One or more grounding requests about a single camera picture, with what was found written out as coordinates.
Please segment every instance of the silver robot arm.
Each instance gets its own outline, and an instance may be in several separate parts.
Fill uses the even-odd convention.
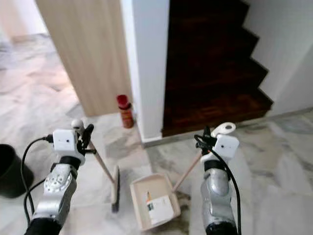
[[[61,157],[52,167],[44,182],[44,194],[33,213],[26,235],[57,235],[67,218],[70,201],[76,190],[77,170],[85,162],[93,125],[86,130],[82,127],[73,130],[53,132],[53,148]]]
[[[223,123],[212,134],[206,128],[201,141],[197,143],[197,147],[202,149],[201,162],[204,164],[201,195],[203,225],[207,235],[237,235],[230,205],[230,176],[224,164],[212,153],[213,150],[226,164],[234,157],[239,141],[236,137],[226,135],[234,129],[233,123]]]

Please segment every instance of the stair tread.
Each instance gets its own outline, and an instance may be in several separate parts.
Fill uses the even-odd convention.
[[[241,27],[244,23],[246,12],[236,12],[231,14],[227,11],[221,13],[211,13],[207,16],[192,16],[192,17],[173,17],[169,19],[170,34],[194,34],[202,33],[201,29],[207,29],[208,32],[216,32],[223,28],[224,30],[232,30]]]
[[[171,17],[197,17],[209,16],[227,12],[228,15],[244,15],[246,14],[249,5],[242,1],[216,1],[216,0],[171,0],[170,15]]]
[[[250,56],[259,39],[241,27],[231,31],[220,31],[217,33],[218,37],[211,32],[207,35],[188,35],[187,37],[181,34],[176,35],[170,35],[168,40],[170,60],[188,56],[191,51],[193,55],[214,59],[235,54]]]
[[[166,75],[166,91],[199,88],[213,85],[258,87],[267,74],[267,70],[252,59],[224,63],[208,63],[207,69],[197,68],[191,62],[171,65]]]
[[[190,95],[180,102],[165,102],[163,136],[199,130],[204,125],[217,125],[224,121],[243,121],[265,114],[272,101],[260,90],[246,93],[220,93]]]

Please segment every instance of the wooden stair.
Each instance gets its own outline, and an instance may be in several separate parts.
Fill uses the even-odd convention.
[[[163,136],[265,115],[268,70],[253,60],[258,37],[242,28],[239,0],[171,0]]]

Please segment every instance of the white dustpan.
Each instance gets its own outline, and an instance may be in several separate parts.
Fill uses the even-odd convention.
[[[142,231],[157,227],[180,215],[179,203],[176,194],[172,192],[172,184],[167,175],[156,173],[142,177],[133,181],[130,187],[137,222]],[[151,195],[151,200],[168,195],[173,208],[171,218],[152,224],[147,207],[147,192]]]

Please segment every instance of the black trash bin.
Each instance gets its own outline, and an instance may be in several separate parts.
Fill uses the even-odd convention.
[[[14,148],[7,144],[0,144],[0,195],[14,198],[22,195],[25,188],[21,178],[21,160]],[[24,177],[28,187],[34,180],[33,172],[25,165]]]

